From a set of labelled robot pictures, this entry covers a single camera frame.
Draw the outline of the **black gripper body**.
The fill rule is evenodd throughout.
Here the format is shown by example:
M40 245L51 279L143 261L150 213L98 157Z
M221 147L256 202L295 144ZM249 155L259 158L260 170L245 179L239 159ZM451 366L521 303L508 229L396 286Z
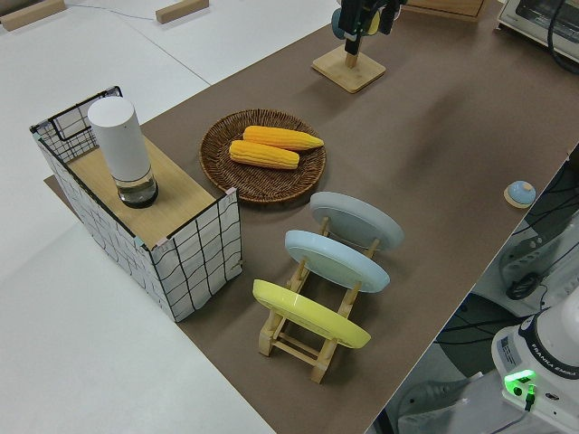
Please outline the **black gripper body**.
M399 0L341 0L341 8L351 14L360 14L362 10L375 12L386 7L397 12L403 4Z

